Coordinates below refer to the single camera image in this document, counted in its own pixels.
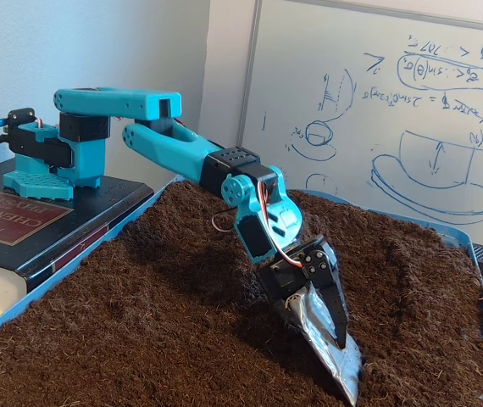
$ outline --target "book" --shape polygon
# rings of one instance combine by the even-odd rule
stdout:
[[[120,223],[153,189],[103,176],[71,201],[27,199],[3,187],[13,159],[0,163],[0,314]]]

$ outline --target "tray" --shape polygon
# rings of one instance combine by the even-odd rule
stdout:
[[[169,182],[178,182],[178,181],[184,181],[185,179],[181,176],[177,176],[174,178],[172,181]],[[94,242],[91,246],[89,246],[81,256],[78,256],[78,258],[73,259],[70,263],[68,263],[61,271],[58,273],[54,274],[52,277],[50,277],[48,280],[44,281],[39,287],[37,287],[34,291],[30,292],[27,294],[24,298],[22,298],[18,303],[16,303],[12,308],[10,308],[8,311],[6,311],[4,314],[0,316],[0,326],[14,318],[17,318],[19,315],[21,315],[25,310],[29,307],[29,304],[32,303],[33,301],[36,301],[40,299],[45,293],[47,293],[49,290],[51,290],[53,287],[55,287],[57,284],[59,284],[66,276],[70,275],[73,273],[79,266],[80,262],[86,258],[95,248],[97,248],[101,243],[107,242],[109,240],[114,239],[117,237],[117,235],[123,230],[125,225],[133,220],[136,220],[139,218],[148,208],[153,206],[155,202],[159,199],[161,194],[163,193],[164,189],[169,185],[167,184],[165,187],[163,187],[160,191],[158,191],[153,197],[149,198],[145,203],[143,203],[141,206],[139,206],[132,215],[127,216],[122,222],[120,222],[116,227],[112,228],[108,233],[106,233],[101,239],[98,241]],[[316,192],[316,191],[308,191],[308,190],[300,190],[302,192],[309,193],[311,195],[314,195],[316,197],[324,198],[327,199],[331,202],[334,202],[336,204],[348,204],[352,206],[357,206],[353,205],[352,203],[348,202],[345,199],[341,199],[338,197],[335,197],[333,195],[323,193],[323,192]],[[417,225],[434,229],[440,236],[443,242],[451,247],[456,247],[456,248],[465,248],[469,254],[469,257],[474,260],[475,264],[477,265],[477,258],[475,256],[475,251],[473,249],[473,244],[471,242],[471,239],[469,236],[464,233],[463,231],[460,231],[459,229],[455,229],[450,226],[444,226],[440,225],[437,223],[429,222],[426,220],[419,220],[415,218],[409,218],[407,216],[401,216],[401,215],[394,215],[394,214],[389,214],[387,212],[382,212],[379,210],[374,210],[371,208],[364,208],[364,207],[359,207],[364,210],[368,210],[377,214],[382,214],[386,216],[390,216],[393,219],[397,220],[403,220],[406,222],[412,222],[416,223]]]

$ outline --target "whiteboard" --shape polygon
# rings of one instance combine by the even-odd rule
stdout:
[[[288,188],[483,244],[483,29],[332,6],[259,4],[241,145]]]

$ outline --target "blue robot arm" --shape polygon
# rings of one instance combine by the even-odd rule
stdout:
[[[223,148],[190,131],[181,116],[179,93],[115,88],[61,89],[54,104],[59,126],[35,122],[21,109],[8,120],[3,140],[16,154],[16,171],[4,185],[27,198],[71,199],[74,187],[99,187],[111,117],[134,122],[122,133],[125,145],[152,162],[196,182],[233,209],[234,228],[274,306],[311,284],[333,320],[334,340],[346,346],[347,306],[334,252],[322,236],[302,243],[302,212],[286,193],[276,167],[261,164],[245,148]]]

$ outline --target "soil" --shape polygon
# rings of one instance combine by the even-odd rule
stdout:
[[[291,192],[340,261],[360,406],[483,406],[480,275],[431,230]],[[0,405],[344,405],[189,182],[0,329]],[[226,214],[220,224],[227,227]]]

